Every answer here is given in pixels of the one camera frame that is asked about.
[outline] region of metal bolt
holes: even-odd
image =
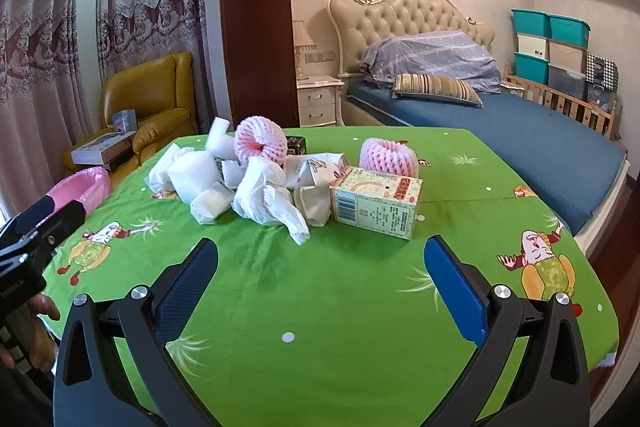
[[[74,306],[82,306],[86,302],[86,293],[74,297]]]
[[[140,299],[144,299],[148,292],[149,292],[149,289],[146,286],[136,286],[131,290],[131,296],[135,300],[140,300]]]
[[[504,284],[498,284],[494,288],[494,293],[500,299],[508,299],[509,297],[511,297],[511,290],[509,289],[508,286],[505,286]]]
[[[569,295],[567,295],[566,293],[557,293],[556,294],[556,301],[558,301],[560,304],[566,306],[567,304],[569,304],[569,301],[571,299],[569,298]]]

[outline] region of floral curtain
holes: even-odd
[[[193,55],[196,121],[214,117],[204,0],[98,0],[98,58],[108,76],[177,52]]]
[[[0,0],[0,207],[37,201],[64,174],[61,156],[88,135],[76,0]]]

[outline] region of wooden crib rail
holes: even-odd
[[[613,103],[611,113],[608,113],[584,100],[578,100],[568,94],[548,86],[543,86],[543,84],[533,82],[532,80],[527,80],[514,74],[506,74],[504,78],[508,83],[515,84],[515,86],[521,88],[507,88],[511,94],[544,105],[551,110],[564,114],[572,120],[579,121],[581,124],[586,125],[609,139],[616,139],[617,100]]]

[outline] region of table lamp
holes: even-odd
[[[314,50],[316,44],[306,31],[304,21],[293,21],[293,49],[296,52],[296,81],[303,82],[309,78],[300,67],[300,55],[302,51]]]

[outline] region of pink trash bag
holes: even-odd
[[[54,186],[47,196],[53,198],[57,212],[72,200],[80,201],[89,215],[111,194],[109,173],[102,167],[76,172]]]

